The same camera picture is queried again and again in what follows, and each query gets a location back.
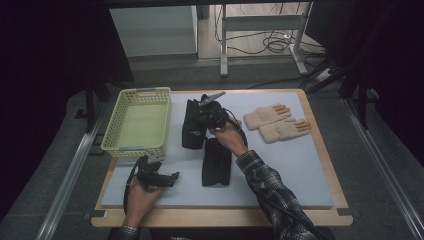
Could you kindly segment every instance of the cable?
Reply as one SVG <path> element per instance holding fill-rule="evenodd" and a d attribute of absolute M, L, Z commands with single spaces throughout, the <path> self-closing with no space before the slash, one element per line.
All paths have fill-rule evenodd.
<path fill-rule="evenodd" d="M 269 14 L 271 14 L 272 10 L 274 8 L 277 7 L 277 3 L 275 3 L 275 5 L 272 7 L 272 9 L 270 10 Z M 284 3 L 282 3 L 279 11 L 278 11 L 278 15 L 280 15 L 282 13 L 284 9 Z M 297 5 L 297 9 L 296 9 L 296 14 L 298 14 L 300 9 L 300 2 Z M 216 15 L 216 5 L 214 7 L 214 16 L 215 16 L 215 39 L 222 44 L 222 40 L 219 38 L 219 34 L 218 34 L 218 23 L 219 23 L 219 19 L 221 17 L 221 13 L 222 13 L 223 7 L 221 6 L 218 16 Z M 243 12 L 243 14 L 245 14 L 245 12 L 242 9 L 242 6 L 240 4 L 240 10 Z M 257 32 L 257 33 L 253 33 L 253 34 L 247 34 L 247 35 L 240 35 L 240 36 L 235 36 L 235 37 L 230 37 L 230 38 L 226 38 L 226 40 L 233 40 L 233 39 L 238 39 L 238 38 L 244 38 L 244 37 L 251 37 L 251 36 L 256 36 L 256 35 L 260 35 L 260 34 L 264 34 L 264 39 L 262 40 L 262 44 L 264 45 L 264 48 L 256 51 L 256 52 L 248 52 L 248 51 L 244 51 L 242 49 L 236 48 L 236 47 L 228 47 L 228 49 L 232 49 L 235 51 L 239 51 L 245 54 L 249 54 L 249 55 L 255 55 L 255 54 L 260 54 L 262 52 L 265 52 L 266 50 L 269 50 L 272 53 L 282 53 L 284 52 L 284 50 L 287 49 L 287 47 L 292 44 L 292 39 L 296 39 L 295 37 L 292 36 L 293 34 L 293 30 L 291 31 L 291 33 L 289 34 L 289 38 L 284 37 L 287 36 L 287 33 L 285 32 L 280 32 L 280 31 L 275 31 L 273 30 L 269 36 L 267 36 L 267 31 L 262 31 L 262 32 Z M 283 37 L 277 37 L 278 34 L 284 34 Z M 320 48 L 324 48 L 323 46 L 320 45 L 316 45 L 316 44 L 311 44 L 311 43 L 306 43 L 306 42 L 302 42 L 301 44 L 305 44 L 305 45 L 309 45 L 309 46 L 313 46 L 313 47 L 320 47 Z M 303 55 L 313 55 L 313 56 L 322 56 L 325 57 L 326 54 L 321 54 L 321 53 L 313 53 L 313 52 L 309 52 L 306 51 L 302 48 L 299 47 L 299 52 L 302 53 Z"/>
<path fill-rule="evenodd" d="M 324 62 L 326 62 L 327 59 L 328 59 L 328 57 L 326 57 L 314 70 L 312 70 L 312 72 L 310 72 L 309 74 L 307 74 L 305 76 L 287 78 L 287 79 L 280 79 L 280 80 L 271 81 L 271 82 L 258 83 L 256 85 L 248 87 L 247 89 L 253 89 L 253 88 L 256 88 L 256 87 L 259 87 L 259 86 L 273 84 L 273 83 L 279 83 L 279 82 L 284 82 L 284 81 L 292 81 L 292 80 L 300 80 L 300 79 L 304 79 L 304 78 L 309 78 L 310 76 L 314 75 L 318 71 L 321 71 L 325 67 L 329 67 L 329 66 L 324 65 Z"/>
<path fill-rule="evenodd" d="M 308 59 L 309 59 L 309 58 L 313 58 L 313 57 L 315 57 L 315 58 L 316 58 L 316 57 L 325 58 L 324 56 L 306 56 L 306 57 L 305 57 L 305 63 L 306 63 L 306 64 L 308 64 L 308 65 L 309 65 L 309 66 L 311 66 L 311 67 L 318 67 L 318 66 L 319 66 L 319 64 L 318 64 L 318 65 L 313 65 L 313 64 L 311 64 L 310 62 L 308 62 Z"/>
<path fill-rule="evenodd" d="M 249 147 L 249 145 L 248 145 L 248 143 L 247 143 L 247 137 L 246 137 L 246 134 L 244 133 L 243 129 L 241 128 L 240 124 L 238 123 L 237 118 L 234 116 L 234 114 L 233 114 L 230 110 L 225 109 L 225 111 L 227 111 L 227 112 L 231 113 L 231 115 L 233 116 L 233 118 L 234 118 L 234 120 L 235 120 L 235 121 L 233 121 L 233 120 L 231 120 L 230 118 L 228 118 L 228 119 L 227 119 L 227 122 L 229 122 L 231 125 L 233 125 L 233 127 L 237 130 L 237 132 L 240 134 L 241 138 L 243 139 L 244 145 L 245 145 L 246 147 Z"/>

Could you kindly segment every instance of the hand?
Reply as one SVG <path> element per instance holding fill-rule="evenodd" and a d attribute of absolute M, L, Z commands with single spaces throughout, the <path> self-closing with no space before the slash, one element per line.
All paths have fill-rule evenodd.
<path fill-rule="evenodd" d="M 309 134 L 311 123 L 304 119 L 294 121 L 278 121 L 259 127 L 266 143 L 273 143 L 286 138 L 300 137 Z"/>
<path fill-rule="evenodd" d="M 255 111 L 244 115 L 247 128 L 251 131 L 273 122 L 281 121 L 291 116 L 290 108 L 280 103 L 269 107 L 258 107 Z"/>
<path fill-rule="evenodd" d="M 244 145 L 243 138 L 240 136 L 240 133 L 236 128 L 230 123 L 226 123 L 225 126 L 219 130 L 209 129 L 209 132 L 214 135 L 218 141 L 226 148 L 228 148 L 236 157 L 240 157 L 249 149 Z"/>
<path fill-rule="evenodd" d="M 143 217 L 152 209 L 164 190 L 164 187 L 158 187 L 154 192 L 147 192 L 134 176 L 128 194 L 127 216 L 122 225 L 138 228 Z"/>

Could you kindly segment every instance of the plaid shirt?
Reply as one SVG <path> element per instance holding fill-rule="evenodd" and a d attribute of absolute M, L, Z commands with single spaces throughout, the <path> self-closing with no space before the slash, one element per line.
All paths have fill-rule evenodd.
<path fill-rule="evenodd" d="M 237 159 L 237 165 L 245 174 L 250 189 L 258 196 L 259 205 L 274 227 L 277 239 L 317 239 L 303 225 L 268 203 L 272 202 L 281 206 L 312 225 L 312 222 L 301 209 L 295 195 L 283 184 L 280 174 L 276 170 L 266 165 L 255 151 L 249 151 L 240 156 Z"/>

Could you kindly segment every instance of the beige glove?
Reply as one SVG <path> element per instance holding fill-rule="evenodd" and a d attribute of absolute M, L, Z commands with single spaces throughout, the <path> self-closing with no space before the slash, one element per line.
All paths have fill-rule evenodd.
<path fill-rule="evenodd" d="M 310 133 L 311 123 L 304 119 L 294 122 L 278 121 L 259 127 L 266 143 L 273 143 L 281 139 L 300 137 Z"/>
<path fill-rule="evenodd" d="M 254 112 L 244 115 L 247 128 L 256 130 L 260 126 L 286 119 L 291 116 L 290 108 L 279 103 L 269 107 L 258 107 Z"/>

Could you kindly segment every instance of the basket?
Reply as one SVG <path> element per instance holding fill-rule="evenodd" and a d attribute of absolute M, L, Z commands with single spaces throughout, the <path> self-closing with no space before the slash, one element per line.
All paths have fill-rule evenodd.
<path fill-rule="evenodd" d="M 165 157 L 171 89 L 126 89 L 119 93 L 101 148 L 116 158 Z"/>

